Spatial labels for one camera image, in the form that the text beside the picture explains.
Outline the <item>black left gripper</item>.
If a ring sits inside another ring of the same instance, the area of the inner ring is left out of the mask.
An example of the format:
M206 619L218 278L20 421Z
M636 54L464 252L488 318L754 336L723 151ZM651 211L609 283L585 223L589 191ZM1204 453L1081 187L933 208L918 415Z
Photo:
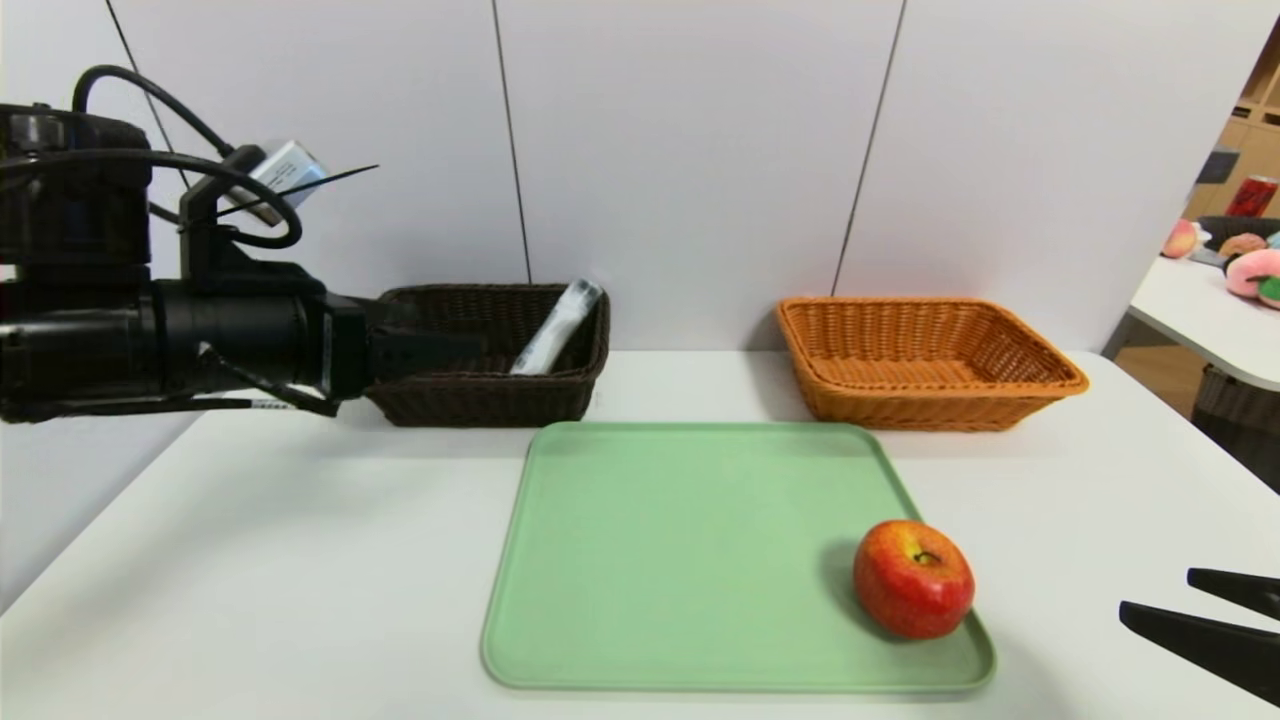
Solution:
M488 351L485 334L417 331L413 300L365 299L362 310L334 293L196 293L159 281L154 309L166 395L248 389L257 378L342 401L367 382L467 372Z

